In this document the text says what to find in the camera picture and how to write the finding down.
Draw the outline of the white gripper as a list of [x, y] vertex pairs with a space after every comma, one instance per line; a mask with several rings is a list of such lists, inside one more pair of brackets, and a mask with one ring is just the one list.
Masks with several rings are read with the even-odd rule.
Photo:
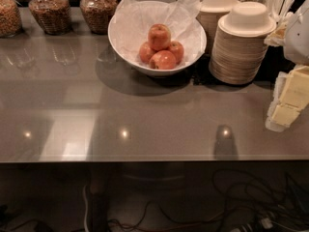
[[309, 0], [290, 17], [285, 31], [284, 56], [296, 65], [280, 72], [267, 111], [266, 128], [281, 132], [290, 127], [309, 104]]

